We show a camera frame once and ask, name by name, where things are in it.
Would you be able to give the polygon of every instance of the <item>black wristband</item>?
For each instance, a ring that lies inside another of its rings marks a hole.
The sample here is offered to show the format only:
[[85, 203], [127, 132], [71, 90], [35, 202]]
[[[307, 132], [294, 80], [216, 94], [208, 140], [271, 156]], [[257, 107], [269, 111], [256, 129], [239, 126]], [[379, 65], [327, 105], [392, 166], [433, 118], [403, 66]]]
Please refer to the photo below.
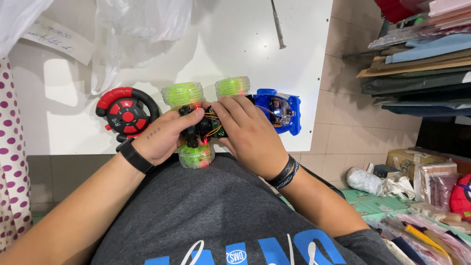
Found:
[[268, 184], [272, 185], [273, 187], [278, 186], [290, 173], [291, 169], [294, 167], [294, 164], [296, 163], [296, 160], [291, 155], [288, 155], [288, 163], [286, 163], [286, 166], [284, 166], [284, 169], [281, 171], [276, 178], [267, 181]]
[[152, 171], [155, 166], [149, 163], [145, 158], [143, 158], [132, 146], [131, 142], [134, 141], [134, 138], [129, 138], [120, 144], [116, 151], [121, 152], [122, 156], [137, 170], [147, 174]]

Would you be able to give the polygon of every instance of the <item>left hand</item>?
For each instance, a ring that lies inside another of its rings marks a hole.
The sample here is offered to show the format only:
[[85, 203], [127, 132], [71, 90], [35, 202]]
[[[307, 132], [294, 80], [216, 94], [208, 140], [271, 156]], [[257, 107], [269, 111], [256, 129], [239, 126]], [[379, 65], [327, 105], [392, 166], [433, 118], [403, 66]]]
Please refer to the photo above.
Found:
[[165, 112], [132, 142], [132, 146], [149, 163], [155, 166], [162, 164], [178, 147], [186, 144], [186, 139], [180, 137], [180, 133], [200, 122], [204, 116], [204, 108], [210, 105], [206, 101], [195, 102], [190, 108], [200, 108], [185, 116], [178, 113], [181, 106]]

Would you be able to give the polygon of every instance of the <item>green wheel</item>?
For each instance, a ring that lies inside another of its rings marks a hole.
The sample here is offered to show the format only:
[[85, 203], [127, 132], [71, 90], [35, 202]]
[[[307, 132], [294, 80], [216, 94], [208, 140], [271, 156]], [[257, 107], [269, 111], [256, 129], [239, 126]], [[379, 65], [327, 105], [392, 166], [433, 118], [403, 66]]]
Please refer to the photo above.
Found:
[[170, 85], [162, 88], [162, 98], [171, 108], [203, 100], [203, 87], [199, 82]]
[[201, 168], [209, 165], [216, 153], [210, 144], [200, 145], [197, 148], [183, 146], [179, 151], [180, 163], [184, 168]]
[[217, 81], [214, 86], [218, 97], [244, 95], [250, 90], [250, 80], [248, 76], [231, 77]]

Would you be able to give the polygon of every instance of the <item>dms logo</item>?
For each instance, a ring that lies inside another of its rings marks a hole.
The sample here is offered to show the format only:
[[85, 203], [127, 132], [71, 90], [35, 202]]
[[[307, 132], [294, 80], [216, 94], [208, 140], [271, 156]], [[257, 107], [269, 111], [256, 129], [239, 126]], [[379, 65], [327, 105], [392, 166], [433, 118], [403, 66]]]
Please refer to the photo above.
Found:
[[230, 264], [239, 264], [247, 258], [247, 254], [243, 250], [234, 250], [226, 253], [227, 262]]

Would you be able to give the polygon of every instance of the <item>polka dot fabric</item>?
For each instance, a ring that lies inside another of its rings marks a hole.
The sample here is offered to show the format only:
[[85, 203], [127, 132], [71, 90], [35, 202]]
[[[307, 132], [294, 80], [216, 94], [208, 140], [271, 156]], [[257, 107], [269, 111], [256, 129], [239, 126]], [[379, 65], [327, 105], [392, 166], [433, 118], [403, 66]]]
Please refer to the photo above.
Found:
[[32, 226], [20, 109], [8, 57], [0, 58], [0, 255]]

